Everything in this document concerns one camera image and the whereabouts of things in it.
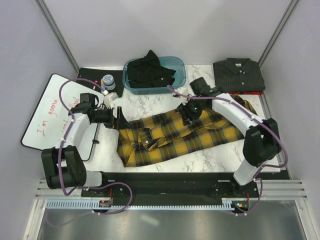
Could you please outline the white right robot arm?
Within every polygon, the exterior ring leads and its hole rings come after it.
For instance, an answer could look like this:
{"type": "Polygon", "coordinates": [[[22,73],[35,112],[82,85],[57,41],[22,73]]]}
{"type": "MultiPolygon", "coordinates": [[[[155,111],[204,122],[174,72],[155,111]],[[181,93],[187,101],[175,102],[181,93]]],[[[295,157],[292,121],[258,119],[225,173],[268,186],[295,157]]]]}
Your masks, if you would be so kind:
{"type": "Polygon", "coordinates": [[[244,160],[234,172],[229,191],[235,197],[242,196],[250,183],[269,160],[280,151],[276,140],[279,137],[278,124],[273,118],[263,119],[238,103],[221,87],[210,87],[200,77],[190,83],[193,94],[184,88],[176,89],[172,94],[182,98],[177,107],[186,124],[194,123],[204,110],[213,110],[231,122],[244,136],[242,153],[244,160]]]}

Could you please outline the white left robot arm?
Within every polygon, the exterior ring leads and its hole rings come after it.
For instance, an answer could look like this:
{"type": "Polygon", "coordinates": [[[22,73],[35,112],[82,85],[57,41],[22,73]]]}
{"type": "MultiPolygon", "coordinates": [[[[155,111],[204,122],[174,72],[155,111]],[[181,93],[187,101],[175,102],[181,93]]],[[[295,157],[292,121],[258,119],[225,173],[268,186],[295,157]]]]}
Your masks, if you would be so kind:
{"type": "Polygon", "coordinates": [[[79,153],[81,141],[92,124],[103,124],[108,129],[129,129],[130,124],[121,106],[99,104],[98,96],[82,93],[79,103],[68,109],[69,121],[64,136],[55,147],[41,153],[47,186],[50,189],[92,187],[99,197],[106,196],[110,185],[100,171],[86,170],[79,153]]]}

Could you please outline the yellow plaid long sleeve shirt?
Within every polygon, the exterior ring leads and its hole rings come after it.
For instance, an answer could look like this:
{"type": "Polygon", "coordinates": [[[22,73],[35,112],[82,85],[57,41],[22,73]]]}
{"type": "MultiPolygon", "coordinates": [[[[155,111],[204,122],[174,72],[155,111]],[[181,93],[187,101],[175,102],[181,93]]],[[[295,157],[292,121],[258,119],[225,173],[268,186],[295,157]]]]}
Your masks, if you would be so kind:
{"type": "Polygon", "coordinates": [[[124,167],[158,164],[203,149],[244,139],[229,120],[212,109],[184,124],[176,110],[130,121],[119,130],[116,152],[124,167]]]}

